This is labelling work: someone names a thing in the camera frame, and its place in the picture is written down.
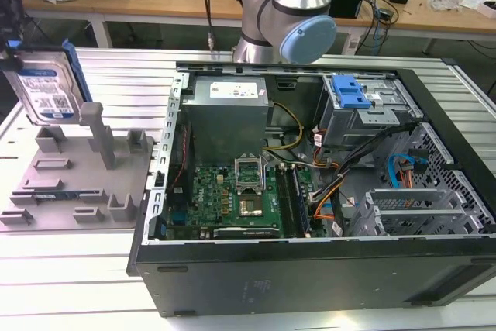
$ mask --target open computer tower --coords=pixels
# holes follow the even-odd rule
[[[413,71],[177,66],[133,257],[162,316],[446,305],[496,182]]]

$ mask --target aluminum extrusion table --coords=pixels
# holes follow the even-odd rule
[[[139,127],[156,140],[176,61],[230,60],[228,53],[171,50],[78,54],[91,95],[104,105],[104,122],[114,134]],[[496,174],[496,108],[457,66],[398,57],[329,56],[318,63],[413,69]],[[17,105],[0,126],[0,209],[36,152],[37,128],[24,114]],[[76,126],[64,132],[88,135]],[[141,278],[126,275],[132,238],[130,230],[0,235],[0,329],[496,329],[496,279],[443,308],[162,319]]]

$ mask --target motherboard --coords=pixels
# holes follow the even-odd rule
[[[170,212],[167,237],[208,240],[309,233],[308,196],[314,189],[310,170],[266,166],[262,175],[256,167],[196,167],[191,204]],[[263,191],[240,191],[241,181],[255,183],[260,178]]]

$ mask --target workbench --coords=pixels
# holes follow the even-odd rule
[[[114,136],[143,128],[155,140],[163,128],[176,62],[231,59],[229,53],[195,51],[80,49],[77,53],[91,95],[104,105],[103,121],[112,126]],[[458,66],[440,59],[347,56],[323,57],[318,64],[413,69],[496,174],[496,107]],[[36,152],[38,130],[19,104],[0,126],[0,209],[9,203],[10,191]],[[64,127],[68,136],[88,136],[88,131]],[[151,185],[150,176],[147,187]],[[496,279],[443,308],[162,319],[141,278],[126,275],[132,239],[132,230],[0,235],[0,329],[446,330],[480,326],[477,329],[486,330],[496,325]],[[206,301],[215,301],[205,296]]]
[[[44,0],[22,1],[31,17],[89,21],[101,48],[112,47],[107,22],[207,25],[204,0],[76,0],[57,5]],[[496,20],[472,9],[435,12],[428,7],[427,0],[409,0],[407,5],[396,7],[400,18],[389,31],[392,36],[496,40]],[[241,17],[242,9],[236,0],[212,0],[214,26],[241,27]],[[355,54],[371,22],[368,4],[363,4],[357,19],[336,19],[338,32],[347,34],[342,54]]]

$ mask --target blue drive bracket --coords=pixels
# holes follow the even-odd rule
[[[372,106],[372,103],[363,94],[363,87],[353,75],[333,75],[331,80],[342,108],[368,109]]]

